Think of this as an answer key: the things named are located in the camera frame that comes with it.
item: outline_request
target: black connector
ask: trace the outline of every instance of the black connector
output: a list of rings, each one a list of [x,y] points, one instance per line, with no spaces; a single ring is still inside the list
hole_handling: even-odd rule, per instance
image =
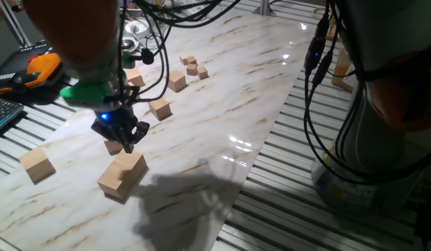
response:
[[[318,70],[316,71],[315,76],[313,77],[313,80],[312,80],[313,86],[317,86],[318,84],[321,84],[322,80],[326,76],[328,67],[332,63],[332,58],[333,58],[333,51],[329,50],[327,52],[327,55],[321,60]]]
[[[328,15],[323,15],[316,27],[315,38],[326,38],[329,26]]]
[[[308,47],[307,55],[305,56],[304,68],[305,72],[310,74],[313,69],[318,66],[322,52],[326,46],[325,38],[313,38]]]
[[[328,15],[323,15],[317,25],[315,37],[312,39],[305,56],[304,68],[307,74],[310,74],[318,66],[322,52],[326,46],[328,26]]]

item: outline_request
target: marble surface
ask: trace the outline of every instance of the marble surface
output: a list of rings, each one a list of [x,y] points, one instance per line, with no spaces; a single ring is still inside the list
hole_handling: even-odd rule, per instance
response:
[[[186,73],[189,53],[209,72],[165,98],[173,115],[151,124],[135,147],[149,170],[125,201],[96,181],[115,156],[90,129],[95,116],[74,114],[43,145],[56,168],[34,185],[20,168],[0,184],[0,236],[22,250],[210,250],[280,111],[314,27],[237,10],[199,29],[172,29],[171,70]],[[160,62],[139,66],[147,85]],[[147,96],[159,93],[156,87]]]

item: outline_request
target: keyboard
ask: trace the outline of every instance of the keyboard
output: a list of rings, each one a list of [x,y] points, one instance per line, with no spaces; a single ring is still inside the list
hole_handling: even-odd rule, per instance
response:
[[[19,115],[23,108],[21,104],[0,99],[0,129]]]

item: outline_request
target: wire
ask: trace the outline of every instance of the wire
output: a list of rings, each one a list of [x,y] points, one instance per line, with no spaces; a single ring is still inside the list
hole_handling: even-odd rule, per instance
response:
[[[127,1],[123,1],[123,12],[121,15],[121,21],[119,25],[119,40],[118,40],[118,81],[119,81],[119,98],[123,106],[126,105],[124,101],[124,80],[123,80],[123,34],[124,34],[124,23],[127,11]]]
[[[210,24],[217,20],[219,17],[224,15],[227,11],[231,10],[236,4],[240,2],[240,0],[236,0],[232,4],[230,4],[226,9],[212,17],[211,19],[199,23],[199,24],[190,24],[184,25],[180,24],[183,22],[199,22],[204,19],[222,0],[209,0],[203,1],[200,3],[192,3],[186,4],[182,6],[173,6],[171,8],[164,8],[160,6],[156,6],[154,4],[148,3],[143,0],[135,0],[135,3],[142,9],[147,10],[149,12],[149,16],[151,16],[154,20],[158,22],[162,22],[171,26],[180,27],[180,28],[197,28],[207,24]],[[205,6],[203,9],[197,11],[196,13],[189,15],[187,17],[180,17],[175,15],[174,12],[187,10],[194,8],[196,6]]]
[[[149,23],[149,26],[151,27],[151,32],[153,33],[151,22],[147,18],[145,10],[143,10],[143,13],[144,13],[144,16],[146,17],[147,22]],[[161,74],[160,74],[160,77],[158,78],[158,80],[155,83],[153,83],[152,85],[150,85],[149,87],[147,87],[143,91],[140,91],[138,93],[138,95],[146,93],[147,91],[149,91],[150,89],[152,89],[153,87],[155,87],[156,85],[158,85],[161,82],[162,76],[164,75],[164,69],[165,69],[165,66],[166,66],[165,86],[163,87],[163,90],[162,90],[162,92],[161,92],[161,94],[159,96],[157,96],[155,98],[142,98],[142,99],[136,100],[135,102],[151,102],[151,101],[154,101],[154,100],[159,100],[160,98],[162,98],[164,96],[164,94],[166,93],[166,90],[167,90],[167,82],[168,82],[168,79],[169,79],[169,59],[167,58],[167,50],[166,50],[166,45],[165,45],[165,39],[162,36],[161,30],[160,30],[160,26],[158,25],[158,22],[156,20],[154,20],[154,23],[156,25],[157,30],[160,31],[160,39],[161,39],[162,44],[164,45],[160,50],[158,50],[159,53],[160,53],[160,58],[161,58],[161,66],[162,66],[161,67]],[[156,42],[158,48],[160,48],[160,43],[158,42],[156,36],[153,36],[153,38],[155,39],[155,42]],[[165,59],[164,60],[163,60],[162,52],[161,51],[164,51],[164,53],[165,53]]]
[[[355,74],[355,70],[353,70],[350,73],[347,73],[346,75],[343,75],[343,76],[335,75],[330,70],[327,70],[327,72],[334,77],[348,77],[348,76],[352,76],[353,74]]]

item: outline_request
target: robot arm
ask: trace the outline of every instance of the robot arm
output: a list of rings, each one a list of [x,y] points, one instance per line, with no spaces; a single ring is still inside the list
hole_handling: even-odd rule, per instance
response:
[[[91,108],[92,129],[131,153],[149,124],[139,122],[121,102],[118,74],[119,2],[117,0],[26,0],[34,25],[59,54],[65,72],[79,82],[61,91],[71,105]],[[122,72],[124,87],[126,75]],[[129,95],[129,89],[123,95]]]

